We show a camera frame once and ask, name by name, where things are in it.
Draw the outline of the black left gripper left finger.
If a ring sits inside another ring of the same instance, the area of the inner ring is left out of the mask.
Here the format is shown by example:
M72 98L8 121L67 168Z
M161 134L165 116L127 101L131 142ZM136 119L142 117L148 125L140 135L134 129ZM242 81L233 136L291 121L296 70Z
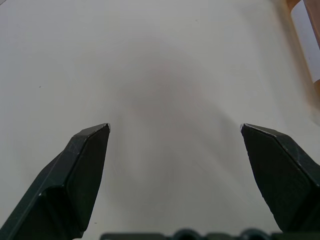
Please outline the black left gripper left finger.
M100 188L110 131L103 123L75 134L37 175L1 227L0 238L82 238Z

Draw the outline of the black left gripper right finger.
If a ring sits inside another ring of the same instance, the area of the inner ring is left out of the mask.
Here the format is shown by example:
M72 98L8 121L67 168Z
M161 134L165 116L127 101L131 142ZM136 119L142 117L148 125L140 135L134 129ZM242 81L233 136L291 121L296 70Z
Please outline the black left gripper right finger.
M320 230L320 166L288 135L244 123L255 182L283 232Z

